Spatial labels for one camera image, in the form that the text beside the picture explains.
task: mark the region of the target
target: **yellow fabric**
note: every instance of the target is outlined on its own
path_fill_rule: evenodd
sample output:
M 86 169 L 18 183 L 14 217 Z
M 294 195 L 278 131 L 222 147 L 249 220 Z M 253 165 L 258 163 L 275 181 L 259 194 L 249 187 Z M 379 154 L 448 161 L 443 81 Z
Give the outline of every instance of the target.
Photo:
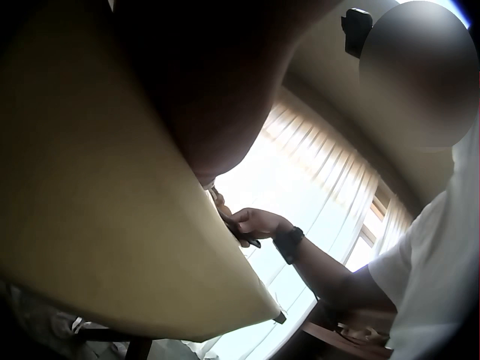
M 0 60 L 1 276 L 155 338 L 203 341 L 275 318 L 103 2 L 46 2 Z

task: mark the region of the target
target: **watch strap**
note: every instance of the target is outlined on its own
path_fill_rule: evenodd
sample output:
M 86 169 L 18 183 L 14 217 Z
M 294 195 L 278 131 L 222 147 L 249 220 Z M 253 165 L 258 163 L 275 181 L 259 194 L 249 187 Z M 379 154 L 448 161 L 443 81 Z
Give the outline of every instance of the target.
M 273 238 L 273 244 L 288 265 L 294 262 L 298 244 L 300 244 L 303 237 L 303 231 L 298 227 L 294 227 L 288 232 L 278 232 Z

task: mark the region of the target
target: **black object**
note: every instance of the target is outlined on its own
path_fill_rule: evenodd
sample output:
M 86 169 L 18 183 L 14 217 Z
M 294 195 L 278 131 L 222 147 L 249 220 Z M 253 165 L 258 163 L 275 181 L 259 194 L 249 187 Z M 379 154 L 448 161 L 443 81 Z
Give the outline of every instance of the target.
M 220 217 L 222 218 L 222 220 L 225 223 L 225 225 L 227 226 L 227 228 L 230 230 L 230 232 L 233 234 L 233 236 L 235 236 L 238 240 L 245 240 L 246 242 L 248 242 L 249 244 L 251 244 L 251 245 L 253 245 L 257 248 L 262 247 L 262 245 L 260 244 L 260 242 L 257 239 L 255 239 L 254 237 L 252 237 L 249 234 L 245 234 L 245 233 L 240 232 L 238 230 L 238 226 L 237 226 L 237 223 L 235 221 L 230 219 L 227 215 L 222 213 L 220 210 L 218 210 L 218 213 L 220 214 Z
M 345 33 L 345 52 L 360 59 L 363 44 L 373 27 L 372 16 L 357 8 L 347 10 L 342 16 L 342 29 Z
M 146 360 L 148 358 L 148 353 L 150 352 L 150 347 L 152 346 L 152 339 L 120 333 L 109 328 L 79 329 L 76 336 L 80 341 L 129 341 L 125 360 Z
M 303 231 L 297 227 L 294 227 L 289 232 L 279 232 L 275 235 L 273 244 L 288 265 L 291 265 L 295 260 L 297 246 L 303 237 Z

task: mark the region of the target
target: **sheer curtain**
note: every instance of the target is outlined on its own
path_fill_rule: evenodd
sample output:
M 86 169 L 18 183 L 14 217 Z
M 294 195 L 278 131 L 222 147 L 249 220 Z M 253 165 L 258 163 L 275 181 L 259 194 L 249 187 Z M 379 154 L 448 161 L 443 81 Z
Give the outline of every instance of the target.
M 216 180 L 232 212 L 256 207 L 280 214 L 340 262 L 358 236 L 377 188 L 370 165 L 286 89 L 281 89 L 245 159 Z M 202 359 L 254 360 L 271 356 L 313 308 L 314 295 L 271 240 L 243 249 L 252 268 L 284 310 L 287 321 L 249 326 L 188 345 Z
M 398 198 L 393 195 L 383 220 L 383 234 L 373 246 L 373 257 L 377 257 L 392 248 L 400 237 L 405 234 L 412 221 L 412 216 Z

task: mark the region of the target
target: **white shirt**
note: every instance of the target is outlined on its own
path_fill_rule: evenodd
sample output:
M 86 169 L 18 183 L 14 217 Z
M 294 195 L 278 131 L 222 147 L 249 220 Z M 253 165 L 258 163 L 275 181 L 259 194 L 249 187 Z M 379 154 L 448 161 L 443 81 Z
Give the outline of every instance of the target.
M 391 359 L 415 359 L 461 326 L 479 281 L 479 122 L 453 147 L 447 189 L 369 271 L 398 313 Z

